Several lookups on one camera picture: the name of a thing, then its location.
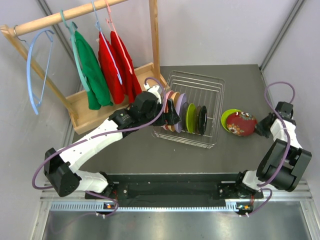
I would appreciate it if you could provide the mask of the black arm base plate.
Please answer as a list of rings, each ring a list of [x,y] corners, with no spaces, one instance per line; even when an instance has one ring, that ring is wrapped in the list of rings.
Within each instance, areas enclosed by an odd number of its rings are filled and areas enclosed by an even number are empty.
[[[217,181],[156,181],[156,182],[112,182],[100,195],[116,200],[133,200],[137,197],[199,196],[213,200],[261,198],[256,190],[240,187],[236,183]]]

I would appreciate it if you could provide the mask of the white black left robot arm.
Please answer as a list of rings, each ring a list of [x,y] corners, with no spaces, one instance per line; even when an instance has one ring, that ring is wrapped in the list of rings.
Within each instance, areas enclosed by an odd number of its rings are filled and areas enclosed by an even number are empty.
[[[180,120],[171,98],[160,100],[154,93],[143,91],[128,107],[116,110],[73,146],[66,150],[47,150],[43,173],[60,197],[75,191],[90,191],[109,198],[114,187],[107,175],[82,171],[80,167],[107,146],[146,127],[148,123],[152,126],[175,125]]]

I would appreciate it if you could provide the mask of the red floral plate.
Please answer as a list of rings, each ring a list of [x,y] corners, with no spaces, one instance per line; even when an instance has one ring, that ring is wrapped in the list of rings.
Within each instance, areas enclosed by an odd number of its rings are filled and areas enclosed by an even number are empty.
[[[227,129],[241,137],[252,135],[257,123],[257,119],[252,114],[243,111],[234,112],[226,119]]]

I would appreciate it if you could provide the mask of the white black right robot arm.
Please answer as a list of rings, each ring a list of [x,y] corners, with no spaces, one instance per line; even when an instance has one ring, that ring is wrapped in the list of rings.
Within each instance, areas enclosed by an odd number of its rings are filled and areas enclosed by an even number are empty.
[[[291,103],[280,101],[273,113],[256,124],[255,132],[266,138],[272,136],[273,144],[257,170],[238,173],[233,185],[233,192],[237,197],[255,195],[263,183],[287,192],[292,192],[297,187],[312,154],[303,149],[297,140],[293,113]]]

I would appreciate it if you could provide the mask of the yellow plastic plate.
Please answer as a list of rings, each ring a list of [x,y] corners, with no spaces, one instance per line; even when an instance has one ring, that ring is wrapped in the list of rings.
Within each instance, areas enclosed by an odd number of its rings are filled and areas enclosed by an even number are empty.
[[[173,106],[175,107],[178,101],[178,98],[180,97],[180,92],[174,92],[174,91],[169,91],[168,92],[168,98],[173,100]],[[173,125],[167,125],[167,128],[171,131],[175,131],[175,127]]]

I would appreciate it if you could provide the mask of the pink plastic plate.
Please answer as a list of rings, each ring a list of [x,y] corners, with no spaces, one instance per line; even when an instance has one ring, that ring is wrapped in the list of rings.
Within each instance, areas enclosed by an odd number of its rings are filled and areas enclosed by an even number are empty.
[[[173,94],[174,94],[174,92],[172,90],[170,90],[166,93],[166,102],[165,102],[164,113],[168,112],[168,99],[170,99]],[[169,128],[166,124],[163,125],[162,128],[165,129],[166,131],[169,130]]]

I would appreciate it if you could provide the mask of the dark plate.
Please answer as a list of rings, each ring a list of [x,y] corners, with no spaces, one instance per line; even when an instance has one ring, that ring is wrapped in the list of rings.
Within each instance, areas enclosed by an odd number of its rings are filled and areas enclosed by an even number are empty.
[[[195,115],[194,115],[194,132],[196,134],[199,134],[199,117],[200,117],[200,111],[201,111],[201,106],[197,106],[195,110]]]

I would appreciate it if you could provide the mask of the black plate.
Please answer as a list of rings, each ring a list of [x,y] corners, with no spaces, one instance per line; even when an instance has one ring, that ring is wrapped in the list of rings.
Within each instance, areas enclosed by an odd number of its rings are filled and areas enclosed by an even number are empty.
[[[207,107],[204,105],[201,107],[199,112],[199,119],[198,119],[198,131],[200,135],[204,135],[206,128],[207,128]]]

